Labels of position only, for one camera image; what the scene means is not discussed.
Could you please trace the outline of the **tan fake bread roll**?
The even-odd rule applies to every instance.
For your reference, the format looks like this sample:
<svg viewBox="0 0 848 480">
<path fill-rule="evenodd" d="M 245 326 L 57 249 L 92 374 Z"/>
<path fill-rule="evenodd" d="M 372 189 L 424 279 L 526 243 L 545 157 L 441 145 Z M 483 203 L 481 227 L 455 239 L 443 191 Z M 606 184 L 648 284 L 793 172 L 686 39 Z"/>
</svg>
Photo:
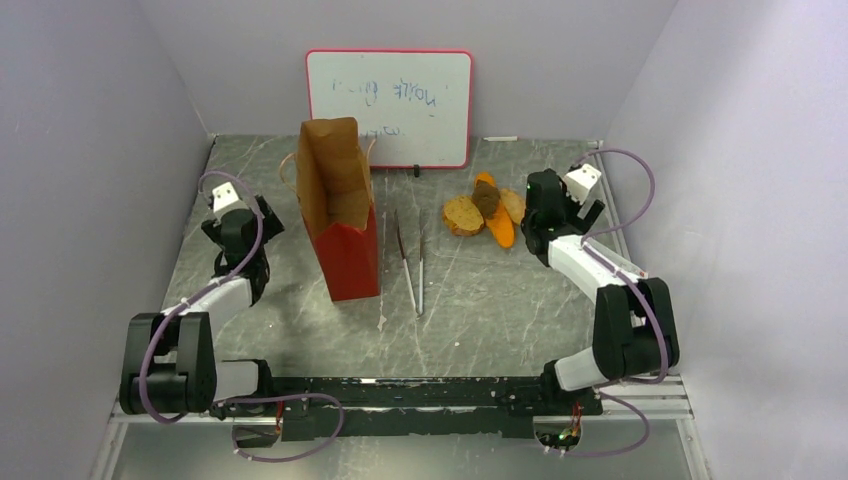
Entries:
<svg viewBox="0 0 848 480">
<path fill-rule="evenodd" d="M 520 225 L 526 211 L 525 199 L 512 189 L 501 188 L 500 200 L 512 223 Z"/>
</svg>

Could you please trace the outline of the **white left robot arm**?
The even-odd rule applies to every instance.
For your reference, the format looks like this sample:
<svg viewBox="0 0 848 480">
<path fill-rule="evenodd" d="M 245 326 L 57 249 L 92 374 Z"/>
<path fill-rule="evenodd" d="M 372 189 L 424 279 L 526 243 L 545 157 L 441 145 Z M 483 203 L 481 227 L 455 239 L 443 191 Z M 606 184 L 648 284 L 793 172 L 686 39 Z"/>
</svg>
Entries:
<svg viewBox="0 0 848 480">
<path fill-rule="evenodd" d="M 213 278 L 190 298 L 129 323 L 119 388 L 126 414 L 174 423 L 235 397 L 254 416 L 275 406 L 277 388 L 266 361 L 218 362 L 213 338 L 261 298 L 270 279 L 264 246 L 284 226 L 263 196 L 252 209 L 231 184 L 223 189 L 213 196 L 213 218 L 201 224 L 220 249 Z"/>
</svg>

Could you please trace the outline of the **red paper bag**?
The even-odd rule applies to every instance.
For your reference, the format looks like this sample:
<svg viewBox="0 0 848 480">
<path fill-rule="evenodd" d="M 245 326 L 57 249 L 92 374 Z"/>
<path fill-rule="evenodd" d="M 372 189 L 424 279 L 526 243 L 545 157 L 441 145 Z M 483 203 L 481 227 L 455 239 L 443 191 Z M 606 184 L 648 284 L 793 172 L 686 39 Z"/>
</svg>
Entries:
<svg viewBox="0 0 848 480">
<path fill-rule="evenodd" d="M 300 127 L 295 193 L 301 218 L 334 302 L 380 293 L 376 201 L 370 155 L 353 117 L 312 119 Z"/>
</svg>

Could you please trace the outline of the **dark brown fake bread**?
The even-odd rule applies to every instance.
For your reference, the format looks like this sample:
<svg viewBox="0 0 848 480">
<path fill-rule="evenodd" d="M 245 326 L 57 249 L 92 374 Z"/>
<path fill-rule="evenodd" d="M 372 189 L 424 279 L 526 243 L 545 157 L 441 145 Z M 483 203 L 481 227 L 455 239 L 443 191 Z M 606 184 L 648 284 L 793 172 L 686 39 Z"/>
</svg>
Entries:
<svg viewBox="0 0 848 480">
<path fill-rule="evenodd" d="M 484 219 L 491 219 L 500 205 L 500 191 L 492 184 L 478 180 L 475 182 L 472 202 Z"/>
</svg>

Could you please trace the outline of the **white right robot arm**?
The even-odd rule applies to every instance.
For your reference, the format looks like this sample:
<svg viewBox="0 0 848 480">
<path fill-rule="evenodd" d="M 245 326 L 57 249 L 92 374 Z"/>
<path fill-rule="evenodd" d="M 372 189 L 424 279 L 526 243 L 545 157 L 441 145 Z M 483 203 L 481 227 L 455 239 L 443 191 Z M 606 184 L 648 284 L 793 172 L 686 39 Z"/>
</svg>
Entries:
<svg viewBox="0 0 848 480">
<path fill-rule="evenodd" d="M 588 237 L 604 205 L 595 201 L 586 215 L 580 210 L 599 179 L 599 171 L 581 165 L 565 176 L 533 172 L 526 181 L 521 231 L 528 251 L 595 307 L 591 344 L 544 367 L 539 398 L 553 414 L 565 413 L 584 389 L 627 378 L 647 382 L 650 373 L 663 379 L 679 358 L 667 284 Z"/>
</svg>

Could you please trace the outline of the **orange fake bread piece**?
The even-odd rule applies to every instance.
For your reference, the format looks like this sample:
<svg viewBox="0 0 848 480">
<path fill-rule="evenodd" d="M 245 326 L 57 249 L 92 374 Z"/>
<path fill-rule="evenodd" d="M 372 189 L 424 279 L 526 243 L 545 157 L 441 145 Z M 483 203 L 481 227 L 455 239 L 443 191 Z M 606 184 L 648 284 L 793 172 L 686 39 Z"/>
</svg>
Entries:
<svg viewBox="0 0 848 480">
<path fill-rule="evenodd" d="M 474 236 L 485 227 L 482 214 L 468 195 L 448 200 L 442 208 L 442 220 L 454 236 Z"/>
</svg>

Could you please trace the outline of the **orange fake baguette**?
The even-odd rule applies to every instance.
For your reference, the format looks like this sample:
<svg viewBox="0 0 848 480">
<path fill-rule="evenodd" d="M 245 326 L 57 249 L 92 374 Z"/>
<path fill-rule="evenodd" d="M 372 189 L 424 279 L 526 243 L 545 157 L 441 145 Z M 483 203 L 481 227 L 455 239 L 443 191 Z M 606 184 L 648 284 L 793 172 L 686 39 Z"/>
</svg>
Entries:
<svg viewBox="0 0 848 480">
<path fill-rule="evenodd" d="M 491 174 L 488 172 L 478 173 L 474 180 L 475 182 L 478 180 L 486 181 L 493 186 L 497 187 L 496 182 Z M 485 226 L 493 235 L 496 243 L 504 249 L 511 248 L 515 242 L 515 231 L 512 221 L 510 220 L 503 204 L 500 200 L 500 205 L 497 208 L 495 216 L 491 219 L 484 219 Z"/>
</svg>

